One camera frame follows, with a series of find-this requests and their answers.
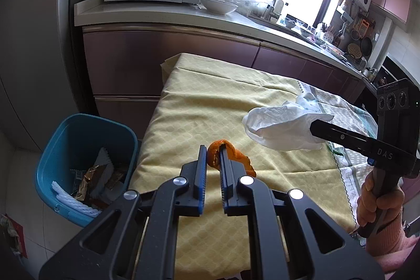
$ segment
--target white countertop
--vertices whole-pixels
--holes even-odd
[[[159,2],[105,3],[103,0],[86,0],[74,6],[75,26],[130,22],[187,25],[233,33],[302,52],[362,79],[358,71],[341,63],[329,51],[254,23],[237,12],[219,15],[195,5]]]

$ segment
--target floor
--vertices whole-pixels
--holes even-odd
[[[34,175],[40,156],[40,153],[15,150],[6,194],[7,215],[24,227],[28,258],[22,260],[35,279],[38,279],[41,266],[81,230],[81,227],[55,213],[39,198]]]

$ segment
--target person's hand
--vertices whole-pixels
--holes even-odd
[[[398,216],[404,202],[404,192],[402,192],[400,186],[397,186],[390,193],[376,198],[372,193],[373,184],[371,172],[366,176],[362,185],[362,194],[358,198],[357,216],[361,227],[364,227],[368,222],[373,223],[375,221],[377,208],[388,210],[382,224],[390,223]]]

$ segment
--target trash can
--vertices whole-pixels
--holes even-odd
[[[51,183],[56,181],[71,193],[74,173],[70,170],[92,167],[102,147],[114,165],[129,166],[124,182],[124,191],[127,190],[138,157],[137,137],[127,126],[93,115],[74,114],[65,119],[48,142],[36,169],[35,188],[39,197],[55,212],[81,227],[93,218],[59,202]]]

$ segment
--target camera lens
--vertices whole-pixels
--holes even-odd
[[[404,107],[406,101],[407,101],[407,97],[405,93],[401,92],[400,96],[398,97],[398,102],[400,103],[400,106]]]
[[[388,94],[388,108],[393,109],[395,107],[395,95],[393,93]]]

